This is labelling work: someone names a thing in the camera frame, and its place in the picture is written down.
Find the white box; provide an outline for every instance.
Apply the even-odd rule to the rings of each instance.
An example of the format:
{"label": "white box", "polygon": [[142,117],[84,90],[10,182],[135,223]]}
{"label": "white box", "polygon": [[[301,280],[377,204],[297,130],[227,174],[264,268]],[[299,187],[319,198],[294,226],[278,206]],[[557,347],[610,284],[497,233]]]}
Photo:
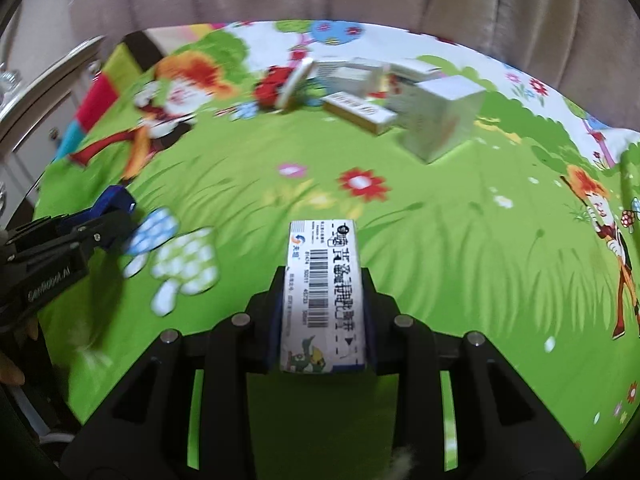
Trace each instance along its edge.
{"label": "white box", "polygon": [[323,97],[322,101],[324,101],[325,110],[347,119],[375,135],[386,132],[398,118],[395,112],[355,95],[347,94],[347,92],[336,92]]}
{"label": "white box", "polygon": [[331,72],[334,72],[341,66],[345,66],[349,60],[345,57],[338,56],[323,56],[316,59],[315,62],[315,76],[318,79],[327,81]]}
{"label": "white box", "polygon": [[345,66],[349,68],[359,68],[371,72],[370,86],[367,94],[379,92],[382,88],[382,76],[385,73],[385,64],[377,59],[366,59],[364,57],[355,57]]}
{"label": "white box", "polygon": [[418,59],[402,59],[391,63],[385,107],[398,114],[400,126],[407,126],[407,113],[414,102],[414,85],[443,75],[437,66]]}
{"label": "white box", "polygon": [[402,143],[433,162],[468,139],[485,89],[461,75],[416,83]]}
{"label": "white box", "polygon": [[332,92],[348,92],[364,97],[370,88],[371,77],[372,74],[368,70],[342,66],[331,73],[327,82]]}

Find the green play mat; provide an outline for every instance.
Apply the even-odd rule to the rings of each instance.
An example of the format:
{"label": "green play mat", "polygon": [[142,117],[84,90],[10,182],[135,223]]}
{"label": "green play mat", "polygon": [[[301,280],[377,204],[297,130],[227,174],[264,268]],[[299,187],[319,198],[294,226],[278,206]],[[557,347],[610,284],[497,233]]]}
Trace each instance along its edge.
{"label": "green play mat", "polygon": [[[375,137],[313,106],[258,112],[252,89],[265,69],[294,66],[301,52],[423,59],[465,75],[487,89],[472,138],[426,165],[399,143],[399,128]],[[144,144],[141,124],[175,115],[167,103],[185,80],[210,99],[198,102],[179,140]],[[464,46],[354,22],[139,32],[118,46],[94,86],[105,85],[111,105],[100,104],[104,92],[87,97],[106,111],[68,152],[124,134],[85,159],[51,164],[36,215],[81,210],[119,182],[137,200],[140,222],[166,214],[147,223],[156,238],[139,237],[118,258],[96,254],[90,276],[40,314],[82,421],[162,330],[208,330],[267,290],[285,262],[290,221],[331,218],[355,220],[362,266],[402,312],[439,332],[487,334],[588,466],[633,415],[639,134],[609,128],[544,83]],[[315,96],[309,92],[310,102]],[[613,339],[619,312],[625,333]],[[443,384],[451,467],[446,376]],[[250,377],[258,477],[375,478],[388,459],[395,395],[395,378],[369,373]],[[192,466],[196,432],[192,424]]]}

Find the blue balloon print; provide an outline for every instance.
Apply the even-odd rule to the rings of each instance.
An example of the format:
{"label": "blue balloon print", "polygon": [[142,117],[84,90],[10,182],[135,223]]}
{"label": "blue balloon print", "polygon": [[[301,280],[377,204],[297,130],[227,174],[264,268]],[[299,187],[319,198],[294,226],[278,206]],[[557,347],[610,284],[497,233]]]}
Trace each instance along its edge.
{"label": "blue balloon print", "polygon": [[608,126],[607,126],[605,123],[603,123],[603,122],[601,122],[601,121],[597,120],[597,119],[596,119],[594,116],[592,116],[591,114],[587,114],[587,123],[589,124],[589,127],[590,127],[592,130],[600,131],[600,130],[605,130],[605,129],[607,129],[607,128],[608,128]]}
{"label": "blue balloon print", "polygon": [[319,43],[340,45],[357,40],[364,33],[364,27],[358,22],[332,22],[316,20],[311,24],[311,37]]}

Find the small rectangular box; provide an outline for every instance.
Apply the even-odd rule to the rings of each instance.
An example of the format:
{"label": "small rectangular box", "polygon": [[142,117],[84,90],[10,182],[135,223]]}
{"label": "small rectangular box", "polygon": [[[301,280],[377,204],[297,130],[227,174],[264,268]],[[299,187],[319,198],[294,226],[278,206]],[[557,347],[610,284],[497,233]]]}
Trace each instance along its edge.
{"label": "small rectangular box", "polygon": [[331,72],[327,82],[332,92],[348,92],[358,97],[364,97],[370,88],[371,79],[372,73],[368,70],[342,66]]}
{"label": "small rectangular box", "polygon": [[316,69],[315,76],[318,79],[327,81],[331,72],[345,66],[349,59],[339,56],[323,56],[316,59],[314,67]]}
{"label": "small rectangular box", "polygon": [[364,57],[355,57],[345,66],[349,68],[359,68],[361,70],[367,70],[371,73],[370,85],[367,89],[367,94],[373,94],[379,92],[382,88],[382,76],[385,73],[385,64],[377,59],[366,59]]}
{"label": "small rectangular box", "polygon": [[355,222],[291,222],[283,285],[280,370],[364,370],[364,294]]}
{"label": "small rectangular box", "polygon": [[402,59],[390,64],[385,107],[398,114],[400,126],[407,126],[407,113],[414,100],[414,85],[440,77],[443,73],[438,67],[418,59]]}
{"label": "small rectangular box", "polygon": [[386,132],[398,118],[395,112],[347,92],[336,92],[323,97],[322,101],[324,109],[328,112],[347,119],[375,135]]}
{"label": "small rectangular box", "polygon": [[468,139],[485,89],[461,75],[416,83],[402,143],[433,162]]}

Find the cartoon mushroom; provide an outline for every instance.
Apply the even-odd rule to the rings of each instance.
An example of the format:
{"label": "cartoon mushroom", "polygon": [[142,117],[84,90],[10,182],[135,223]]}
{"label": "cartoon mushroom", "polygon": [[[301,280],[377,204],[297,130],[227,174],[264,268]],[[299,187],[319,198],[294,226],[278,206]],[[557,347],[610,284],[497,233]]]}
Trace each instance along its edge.
{"label": "cartoon mushroom", "polygon": [[218,280],[218,266],[213,245],[208,240],[209,227],[184,234],[166,243],[157,253],[151,275],[164,280],[151,300],[151,310],[166,316],[175,308],[178,292],[199,294]]}
{"label": "cartoon mushroom", "polygon": [[123,275],[130,278],[145,266],[149,253],[169,241],[178,232],[178,221],[166,207],[153,210],[136,229],[125,254],[133,259],[124,268]]}
{"label": "cartoon mushroom", "polygon": [[629,229],[629,233],[633,233],[634,231],[634,222],[636,221],[636,217],[634,216],[633,211],[624,210],[622,215],[620,215],[620,223]]}

